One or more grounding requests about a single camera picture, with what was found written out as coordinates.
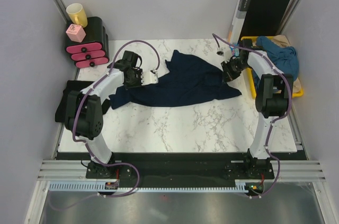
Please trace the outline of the navy blue t shirt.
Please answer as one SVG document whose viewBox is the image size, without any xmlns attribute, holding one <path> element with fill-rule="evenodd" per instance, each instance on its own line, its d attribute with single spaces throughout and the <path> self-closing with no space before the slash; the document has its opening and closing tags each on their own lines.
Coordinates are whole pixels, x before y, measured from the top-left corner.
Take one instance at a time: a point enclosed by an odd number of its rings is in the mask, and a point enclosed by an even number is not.
<svg viewBox="0 0 339 224">
<path fill-rule="evenodd" d="M 240 96 L 240 90 L 222 80 L 222 70 L 207 61 L 173 51 L 170 61 L 165 61 L 168 73 L 157 84 L 126 89 L 119 87 L 109 96 L 112 109 L 128 103 L 148 107 L 180 107 L 226 100 Z"/>
</svg>

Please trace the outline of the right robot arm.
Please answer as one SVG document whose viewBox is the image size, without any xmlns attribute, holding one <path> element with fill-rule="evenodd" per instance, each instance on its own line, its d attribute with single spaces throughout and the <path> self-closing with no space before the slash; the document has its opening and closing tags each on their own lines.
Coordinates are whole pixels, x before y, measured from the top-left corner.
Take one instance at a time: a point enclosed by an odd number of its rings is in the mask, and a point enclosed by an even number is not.
<svg viewBox="0 0 339 224">
<path fill-rule="evenodd" d="M 284 119 L 291 110 L 293 76 L 279 70 L 265 51 L 237 46 L 225 40 L 222 42 L 229 45 L 230 50 L 238 49 L 238 55 L 221 63 L 224 82 L 237 79 L 247 68 L 260 79 L 255 98 L 258 124 L 249 153 L 252 159 L 268 159 L 271 157 L 269 141 L 275 123 Z"/>
</svg>

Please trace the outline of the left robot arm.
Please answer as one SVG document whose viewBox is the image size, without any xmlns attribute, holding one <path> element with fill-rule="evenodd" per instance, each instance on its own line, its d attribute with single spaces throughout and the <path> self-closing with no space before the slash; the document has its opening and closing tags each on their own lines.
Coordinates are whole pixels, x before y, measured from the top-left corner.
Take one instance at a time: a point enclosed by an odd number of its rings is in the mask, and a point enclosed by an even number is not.
<svg viewBox="0 0 339 224">
<path fill-rule="evenodd" d="M 67 96 L 65 127 L 72 132 L 72 140 L 81 142 L 88 150 L 91 160 L 98 165 L 98 172 L 105 178 L 116 173 L 116 165 L 110 162 L 112 151 L 103 135 L 102 104 L 120 86 L 139 87 L 142 69 L 137 62 L 142 58 L 125 51 L 122 59 L 114 62 L 95 82 L 80 91 L 71 91 Z"/>
</svg>

